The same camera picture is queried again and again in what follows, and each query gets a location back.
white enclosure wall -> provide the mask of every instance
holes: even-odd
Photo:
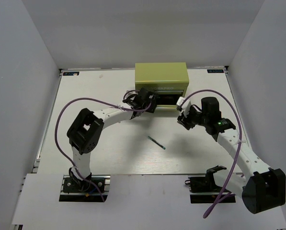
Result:
[[[229,65],[264,0],[23,0],[57,66]]]
[[[0,0],[0,230],[9,229],[57,85],[57,66],[23,3]]]
[[[229,68],[253,149],[286,173],[286,0],[266,0]],[[286,218],[286,204],[282,207]]]

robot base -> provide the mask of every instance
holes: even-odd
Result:
[[[91,181],[98,185],[104,200],[106,200],[110,189],[110,176],[92,176]],[[93,186],[82,191],[68,175],[63,178],[59,201],[103,202],[98,191]]]

white table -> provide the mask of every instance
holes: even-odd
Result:
[[[206,70],[188,70],[188,94],[199,89],[213,89],[232,95],[224,74]],[[37,174],[28,174],[12,223],[24,230],[43,229],[282,229],[286,228],[280,207],[257,215],[251,214],[240,198],[235,204],[219,204],[207,219],[202,215],[210,204],[191,204],[186,175],[114,175],[156,173],[205,173],[215,165],[230,167],[232,158],[202,127],[187,131],[177,124],[177,112],[143,114],[137,119],[106,128],[92,152],[94,174],[113,174],[105,203],[59,202],[63,175],[70,163],[54,143],[58,113],[70,100],[93,97],[117,104],[124,92],[134,88],[134,70],[81,71],[79,76],[62,77]],[[210,96],[202,93],[191,101]],[[228,105],[221,99],[224,117],[236,124]],[[66,110],[58,139],[71,156],[66,132],[82,108],[103,109],[93,102],[77,102]],[[154,137],[166,147],[147,139]]]
[[[189,69],[190,84],[187,95],[200,89],[213,89],[224,94],[234,105],[224,73],[207,73],[206,69]],[[38,173],[68,174],[70,162],[62,156],[54,142],[57,116],[69,101],[78,97],[92,97],[118,104],[126,90],[135,87],[135,70],[80,71],[79,76],[63,76],[57,93],[51,121],[41,150]],[[216,96],[223,117],[237,124],[228,104],[213,93],[195,95],[191,101],[198,106],[201,98]],[[62,149],[72,157],[66,132],[82,108],[100,110],[106,105],[79,101],[62,116],[58,140]],[[106,128],[91,156],[93,174],[192,174],[205,173],[216,165],[230,168],[232,158],[209,136],[203,127],[187,131],[177,123],[177,111],[144,113],[131,121]],[[150,135],[166,147],[161,149],[147,139]]]

olive green box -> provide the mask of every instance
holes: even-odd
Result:
[[[185,62],[135,64],[135,89],[144,87],[158,93],[158,107],[175,108],[178,98],[185,96],[188,85]]]

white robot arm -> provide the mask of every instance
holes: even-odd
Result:
[[[221,117],[218,100],[215,97],[203,98],[202,108],[198,110],[189,100],[185,103],[183,101],[184,98],[180,97],[177,103],[177,108],[181,111],[178,122],[188,130],[196,125],[204,126],[207,133],[235,158],[240,142],[239,133],[229,119]],[[244,177],[232,174],[226,189],[241,197],[250,212],[259,213],[286,202],[286,176],[283,171],[272,169],[246,143],[241,144],[237,165]],[[228,173],[223,166],[207,170],[206,184],[202,187],[210,190],[223,187]]]
[[[90,180],[91,151],[97,146],[101,132],[115,123],[130,120],[143,112],[153,113],[156,109],[156,94],[142,88],[122,101],[120,108],[107,108],[99,111],[82,109],[67,132],[73,152],[73,161],[86,180]],[[69,175],[81,190],[90,186],[72,167]]]

